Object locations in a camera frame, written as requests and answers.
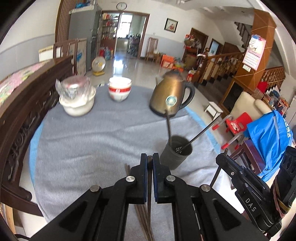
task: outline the stair railing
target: stair railing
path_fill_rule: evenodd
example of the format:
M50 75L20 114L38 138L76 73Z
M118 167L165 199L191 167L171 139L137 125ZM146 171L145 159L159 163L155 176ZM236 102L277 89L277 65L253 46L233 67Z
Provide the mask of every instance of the stair railing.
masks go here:
M251 33L248 31L247 27L243 23L234 22L237 25L237 29L239 31L239 35L242 37L242 47L246 49L248 47L248 44L251 40Z
M223 77L225 74L235 74L240 63L244 58L244 53L227 53L208 56L202 61L206 61L206 67L201 73L199 78L199 83L202 83L204 80L215 80L219 76Z
M268 83L267 89L275 87L276 85L280 89L285 78L284 67L279 66L265 69L261 81Z

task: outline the kettle handle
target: kettle handle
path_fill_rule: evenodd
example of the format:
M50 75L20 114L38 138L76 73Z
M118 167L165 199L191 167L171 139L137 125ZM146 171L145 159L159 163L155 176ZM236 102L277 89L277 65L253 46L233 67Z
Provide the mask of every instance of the kettle handle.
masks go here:
M185 88L189 88L190 93L189 93L187 100L185 100L184 103L182 105L180 105L179 109L182 109L186 105L188 105L192 101L194 94L195 94L195 86L191 82L185 82Z

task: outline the small white stool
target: small white stool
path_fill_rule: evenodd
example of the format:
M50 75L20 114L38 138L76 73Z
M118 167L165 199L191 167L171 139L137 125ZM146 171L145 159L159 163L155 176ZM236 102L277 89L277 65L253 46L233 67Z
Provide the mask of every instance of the small white stool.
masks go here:
M213 116L213 120L216 119L221 113L223 113L223 110L217 106L215 102L209 101L209 106L205 109L205 112L209 112Z

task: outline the red stripe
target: red stripe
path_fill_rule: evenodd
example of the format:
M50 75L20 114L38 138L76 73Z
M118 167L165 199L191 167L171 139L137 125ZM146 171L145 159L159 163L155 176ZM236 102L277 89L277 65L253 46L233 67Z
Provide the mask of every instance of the red stripe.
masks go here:
M117 93L120 93L120 92L127 92L127 91L130 91L131 88L126 88L126 89L115 89L115 88L112 88L112 87L109 87L109 90L112 91L112 92L117 92Z

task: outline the bowl with red stripe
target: bowl with red stripe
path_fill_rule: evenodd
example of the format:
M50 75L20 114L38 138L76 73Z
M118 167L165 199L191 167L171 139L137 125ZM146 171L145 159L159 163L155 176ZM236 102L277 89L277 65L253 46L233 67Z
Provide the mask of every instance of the bowl with red stripe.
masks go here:
M125 77L111 77L109 79L109 94L111 99L121 102L131 91L131 79Z

